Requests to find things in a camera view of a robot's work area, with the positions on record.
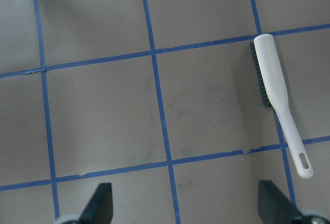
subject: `floor tile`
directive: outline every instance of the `floor tile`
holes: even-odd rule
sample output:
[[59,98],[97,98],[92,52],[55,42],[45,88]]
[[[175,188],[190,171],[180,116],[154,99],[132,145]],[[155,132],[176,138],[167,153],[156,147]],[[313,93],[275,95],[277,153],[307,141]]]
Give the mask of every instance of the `floor tile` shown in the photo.
[[41,75],[0,80],[0,185],[50,178]]
[[57,176],[165,161],[150,57],[49,71]]
[[182,224],[257,223],[258,180],[288,196],[280,150],[175,165]]
[[58,184],[61,215],[81,213],[99,183],[111,182],[113,221],[174,224],[167,167]]
[[276,37],[302,139],[330,135],[330,30]]
[[149,50],[142,0],[39,0],[46,64]]
[[278,143],[264,108],[249,43],[157,56],[173,158]]
[[287,149],[297,207],[321,212],[329,218],[330,142],[309,144],[305,148],[314,169],[314,176],[308,180],[301,179],[295,173],[294,163]]
[[50,185],[0,191],[0,223],[53,223],[54,205]]
[[39,66],[33,0],[0,0],[0,73]]
[[148,0],[157,48],[256,33],[250,0]]
[[330,23],[330,0],[256,0],[263,32]]

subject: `blue tape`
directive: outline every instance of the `blue tape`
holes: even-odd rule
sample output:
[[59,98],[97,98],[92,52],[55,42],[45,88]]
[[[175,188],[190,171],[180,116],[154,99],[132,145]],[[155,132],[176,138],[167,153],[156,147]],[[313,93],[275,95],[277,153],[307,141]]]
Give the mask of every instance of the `blue tape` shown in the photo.
[[244,154],[244,152],[242,150],[235,150],[235,151],[232,151],[232,152],[221,152],[221,153],[214,153],[214,154],[206,154],[206,155],[200,155],[200,156],[194,156],[194,157],[188,157],[188,158],[174,159],[173,164],[178,165],[178,164],[185,164],[185,163],[197,162],[197,161],[206,161],[206,160],[209,160],[209,159],[230,157],[230,156],[243,155],[243,154]]
[[261,34],[261,24],[260,24],[260,19],[259,19],[259,15],[258,15],[258,10],[257,10],[257,5],[256,5],[256,1],[255,0],[250,0],[251,2],[251,7],[252,7],[252,11],[253,11],[253,17],[254,17],[254,22],[256,24],[256,29],[258,34]]
[[[330,28],[330,24],[302,27],[302,28],[297,28],[297,29],[273,31],[273,32],[270,32],[270,34],[272,34],[273,36],[281,36],[281,35],[289,35],[289,34],[302,33],[302,32],[313,31],[313,30],[328,29],[328,28]],[[193,44],[187,44],[187,45],[181,45],[181,46],[175,46],[175,47],[166,47],[166,48],[162,48],[162,49],[156,49],[154,51],[144,51],[144,52],[125,54],[125,55],[116,55],[116,56],[90,59],[90,60],[84,60],[84,61],[69,62],[69,63],[63,63],[63,64],[52,65],[52,66],[47,66],[47,67],[45,66],[43,68],[35,68],[35,69],[29,69],[29,70],[23,70],[23,71],[2,73],[2,74],[0,74],[0,78],[8,78],[8,77],[14,77],[14,76],[25,75],[25,74],[30,74],[30,73],[37,73],[37,72],[42,72],[42,71],[50,71],[50,70],[92,65],[92,64],[109,62],[109,61],[132,59],[132,58],[148,56],[148,55],[152,55],[152,54],[163,54],[163,53],[169,53],[169,52],[175,52],[175,51],[181,51],[181,50],[197,49],[199,47],[208,47],[208,46],[215,46],[215,45],[220,45],[220,44],[249,41],[249,40],[253,40],[256,36],[257,36],[257,34],[249,35],[249,36],[242,36],[242,37],[221,39],[221,40],[216,40],[216,41],[193,43]]]
[[270,151],[270,150],[275,150],[275,149],[280,149],[280,148],[281,148],[280,144],[266,145],[266,146],[263,146],[263,147],[260,147],[260,148],[251,149],[246,154],[263,152],[263,151]]
[[59,204],[58,204],[58,196],[57,196],[57,183],[56,183],[56,174],[55,174],[51,118],[49,114],[50,110],[49,110],[48,93],[47,93],[47,78],[46,78],[46,70],[44,69],[45,67],[44,43],[42,36],[41,18],[40,18],[38,0],[34,0],[34,7],[35,7],[36,24],[37,24],[37,32],[38,32],[38,40],[39,40],[40,67],[43,68],[41,70],[41,83],[42,83],[43,104],[44,104],[45,121],[46,121],[46,134],[47,134],[48,156],[49,156],[49,165],[50,165],[49,167],[51,170],[54,214],[55,214],[55,218],[57,219],[59,218],[60,213],[59,213]]
[[324,142],[324,141],[330,141],[330,135],[318,137],[318,138],[306,139],[306,140],[303,140],[303,143],[306,145],[306,144],[319,143],[319,142]]
[[45,68],[46,68],[47,71],[50,71],[50,70],[56,70],[56,69],[92,65],[92,64],[109,62],[109,61],[133,59],[133,58],[147,56],[147,55],[151,55],[151,51],[137,52],[137,53],[125,54],[125,55],[115,55],[115,56],[110,56],[110,57],[91,59],[91,60],[83,60],[83,61],[76,61],[76,62],[70,62],[70,63],[63,63],[63,64],[58,64],[58,65],[47,66]]
[[167,165],[168,165],[168,163],[166,161],[163,161],[163,162],[156,162],[156,163],[150,163],[150,164],[145,164],[145,165],[117,168],[117,169],[112,169],[112,170],[89,172],[89,173],[86,173],[85,175],[64,176],[64,177],[59,177],[56,180],[57,180],[57,182],[66,182],[66,181],[95,178],[95,177],[101,177],[101,176],[107,176],[107,175],[119,174],[119,173],[131,172],[131,171],[146,170],[146,169],[152,169],[152,168],[157,168],[157,167],[165,167]]
[[280,126],[281,124],[279,122],[277,114],[274,113],[274,115],[275,115],[275,120],[276,120],[276,129],[277,129],[278,139],[279,139],[279,143],[281,145],[280,149],[282,151],[284,170],[285,170],[285,175],[286,175],[286,178],[287,178],[289,195],[290,195],[291,202],[294,205],[296,205],[294,189],[293,189],[293,183],[292,183],[292,177],[291,177],[290,166],[289,166],[289,161],[288,161],[288,155],[287,155],[286,146],[285,146],[285,143],[284,143],[283,131],[282,131],[282,127]]
[[282,36],[282,35],[289,35],[289,34],[302,33],[307,31],[321,30],[321,29],[329,29],[329,28],[330,28],[330,24],[322,24],[322,25],[301,27],[296,29],[273,31],[273,32],[269,32],[269,34],[272,34],[273,36]]
[[159,79],[159,73],[158,73],[157,58],[156,58],[156,53],[155,53],[155,42],[154,42],[153,29],[152,29],[151,18],[150,18],[150,11],[149,11],[149,7],[148,7],[148,1],[147,0],[142,0],[142,1],[143,1],[143,7],[144,7],[144,13],[145,13],[145,19],[146,19],[146,26],[147,26],[147,30],[148,30],[148,36],[149,36],[149,44],[150,44],[150,49],[152,51],[152,63],[153,63],[153,70],[154,70],[158,108],[159,108],[160,122],[161,122],[161,128],[162,128],[163,139],[164,139],[166,158],[167,158],[167,162],[168,162],[173,207],[174,207],[174,213],[175,213],[175,221],[176,221],[176,224],[180,224],[181,223],[180,210],[179,210],[179,203],[178,203],[178,199],[177,199],[175,176],[174,176],[171,149],[170,149],[170,143],[169,143],[169,138],[168,138],[166,120],[165,120],[163,100],[162,100],[162,96],[161,96],[160,79]]
[[43,67],[45,67],[45,51],[44,51],[42,28],[41,28],[39,1],[38,0],[33,0],[33,4],[34,4],[34,7],[35,7],[37,32],[38,32],[38,40],[39,40],[40,66],[43,68]]
[[35,187],[35,186],[41,186],[41,185],[48,185],[51,183],[52,183],[51,180],[41,180],[41,181],[26,182],[26,183],[20,183],[20,184],[4,185],[4,186],[0,186],[0,191],[29,188],[29,187]]
[[154,42],[153,29],[152,29],[152,25],[151,25],[151,18],[150,18],[148,0],[142,0],[142,2],[143,2],[145,19],[146,19],[146,27],[147,27],[147,30],[148,30],[150,49],[154,50],[155,49],[155,42]]
[[49,156],[49,165],[50,165],[49,167],[51,170],[51,180],[52,180],[54,212],[55,212],[55,218],[57,219],[59,218],[60,214],[59,214],[59,204],[57,197],[57,184],[56,184],[56,174],[55,174],[51,117],[49,114],[50,110],[49,110],[48,93],[47,93],[46,72],[41,72],[41,82],[42,82],[43,104],[44,104],[45,121],[46,121],[46,134],[47,134],[48,156]]
[[20,75],[26,75],[26,74],[33,74],[45,71],[44,68],[33,68],[33,69],[27,69],[22,71],[16,71],[16,72],[9,72],[9,73],[2,73],[0,74],[0,78],[9,78],[14,76],[20,76]]
[[233,42],[248,41],[248,40],[254,39],[256,36],[257,35],[233,37],[233,38],[221,39],[221,40],[216,40],[216,41],[187,44],[187,45],[176,46],[176,47],[167,47],[167,48],[155,50],[155,54],[162,54],[162,53],[168,53],[168,52],[180,51],[180,50],[190,50],[190,49],[196,49],[199,47],[208,47],[208,46],[233,43]]

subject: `brush bristles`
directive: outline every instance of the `brush bristles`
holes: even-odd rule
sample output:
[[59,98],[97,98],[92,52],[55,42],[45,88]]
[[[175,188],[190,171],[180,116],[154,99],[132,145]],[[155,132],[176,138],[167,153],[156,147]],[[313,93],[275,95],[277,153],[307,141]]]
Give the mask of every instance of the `brush bristles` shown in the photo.
[[259,63],[258,63],[258,58],[257,58],[257,53],[256,53],[256,49],[254,47],[253,42],[250,43],[250,50],[251,50],[251,57],[252,57],[254,66],[256,68],[257,79],[258,79],[258,87],[259,87],[259,92],[260,92],[262,104],[265,107],[270,108],[270,107],[272,107],[272,105],[269,102],[269,99],[268,99],[268,96],[267,96],[267,93],[266,93],[266,89],[265,89],[265,85],[264,85],[263,80],[262,80],[262,75],[261,75],[261,71],[260,71],[260,67],[259,67]]

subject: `gray floor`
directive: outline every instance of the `gray floor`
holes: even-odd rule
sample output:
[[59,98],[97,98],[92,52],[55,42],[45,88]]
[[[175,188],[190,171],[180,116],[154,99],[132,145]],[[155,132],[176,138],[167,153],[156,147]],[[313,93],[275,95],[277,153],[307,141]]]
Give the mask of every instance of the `gray floor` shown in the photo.
[[[79,213],[100,182],[113,224],[261,223],[260,179],[330,216],[329,3],[0,0],[0,223]],[[261,104],[260,33],[312,179]]]

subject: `scrub brush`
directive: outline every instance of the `scrub brush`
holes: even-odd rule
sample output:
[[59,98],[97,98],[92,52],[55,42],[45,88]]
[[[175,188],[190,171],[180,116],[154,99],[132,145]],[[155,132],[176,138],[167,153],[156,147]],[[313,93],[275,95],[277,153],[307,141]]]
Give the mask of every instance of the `scrub brush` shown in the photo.
[[266,107],[273,106],[298,175],[304,179],[311,178],[314,173],[313,168],[290,113],[288,92],[274,38],[270,34],[263,34],[257,36],[250,45],[262,103]]

